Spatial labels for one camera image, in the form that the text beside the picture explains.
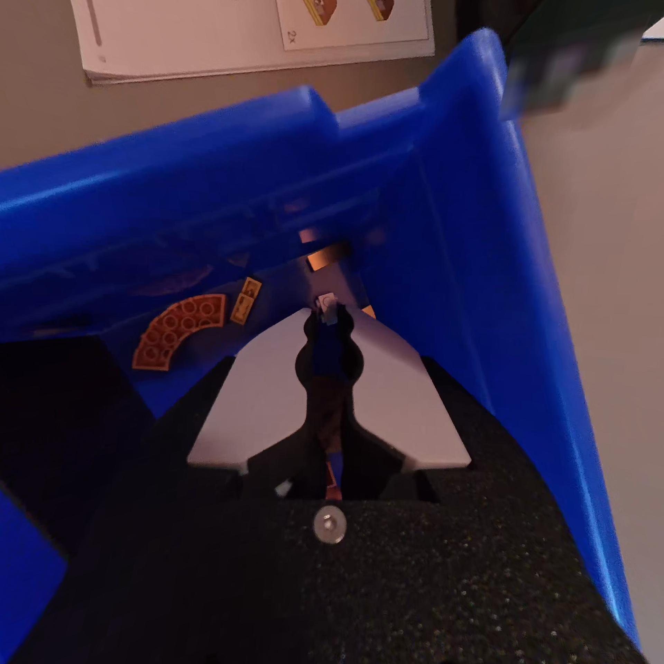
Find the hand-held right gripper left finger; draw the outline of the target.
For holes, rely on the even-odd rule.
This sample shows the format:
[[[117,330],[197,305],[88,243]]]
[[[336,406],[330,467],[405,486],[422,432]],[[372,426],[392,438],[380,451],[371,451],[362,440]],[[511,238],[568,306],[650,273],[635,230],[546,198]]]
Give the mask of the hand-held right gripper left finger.
[[[310,315],[296,311],[239,350],[188,454],[190,466],[247,471],[251,458],[303,425],[307,394],[295,362]]]

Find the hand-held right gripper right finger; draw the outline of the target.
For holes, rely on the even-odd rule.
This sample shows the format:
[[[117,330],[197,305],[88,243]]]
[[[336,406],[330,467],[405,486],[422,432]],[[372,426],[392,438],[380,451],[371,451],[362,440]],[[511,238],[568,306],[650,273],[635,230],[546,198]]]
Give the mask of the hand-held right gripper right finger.
[[[424,362],[399,334],[360,309],[341,309],[349,424],[389,473],[464,469],[471,456]]]

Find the pile of brown bricks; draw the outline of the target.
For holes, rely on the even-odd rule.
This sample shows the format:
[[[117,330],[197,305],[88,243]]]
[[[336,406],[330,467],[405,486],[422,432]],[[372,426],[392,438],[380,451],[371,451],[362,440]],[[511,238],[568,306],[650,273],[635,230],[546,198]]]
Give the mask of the pile of brown bricks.
[[[350,241],[340,240],[211,292],[168,303],[136,335],[131,369],[168,372],[188,353],[197,360],[234,354],[290,315],[324,310],[334,300],[373,315],[354,255]]]

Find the small white brick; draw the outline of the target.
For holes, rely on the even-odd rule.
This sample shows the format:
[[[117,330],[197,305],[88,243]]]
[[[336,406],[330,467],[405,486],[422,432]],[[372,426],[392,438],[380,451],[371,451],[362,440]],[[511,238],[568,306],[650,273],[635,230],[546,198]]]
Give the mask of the small white brick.
[[[341,307],[344,307],[344,304],[336,294],[328,292],[315,298],[315,307],[320,322],[331,327],[338,323],[339,311]]]

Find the blue plastic bin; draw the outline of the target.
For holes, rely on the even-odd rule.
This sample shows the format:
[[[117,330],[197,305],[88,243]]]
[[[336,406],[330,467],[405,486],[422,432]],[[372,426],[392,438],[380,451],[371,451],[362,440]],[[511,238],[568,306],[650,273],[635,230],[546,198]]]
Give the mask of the blue plastic bin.
[[[73,556],[1,486],[2,663],[645,663],[506,78],[479,29],[344,112],[295,87],[1,171],[1,344],[96,336],[155,417]],[[303,425],[190,466],[247,343],[137,372],[136,335],[341,240],[469,466],[353,434],[345,304],[305,323]]]

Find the black bin divider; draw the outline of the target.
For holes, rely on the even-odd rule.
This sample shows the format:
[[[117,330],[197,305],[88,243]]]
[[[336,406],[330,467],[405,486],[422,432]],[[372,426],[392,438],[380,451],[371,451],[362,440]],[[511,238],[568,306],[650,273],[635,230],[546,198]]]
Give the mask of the black bin divider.
[[[96,336],[1,344],[1,485],[65,555],[154,422]]]

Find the brick set instruction booklet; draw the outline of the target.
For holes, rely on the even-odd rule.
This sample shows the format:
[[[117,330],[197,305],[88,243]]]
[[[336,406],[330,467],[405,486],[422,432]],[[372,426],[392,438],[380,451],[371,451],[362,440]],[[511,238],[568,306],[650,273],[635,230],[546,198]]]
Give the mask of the brick set instruction booklet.
[[[71,1],[93,84],[435,54],[431,1]]]

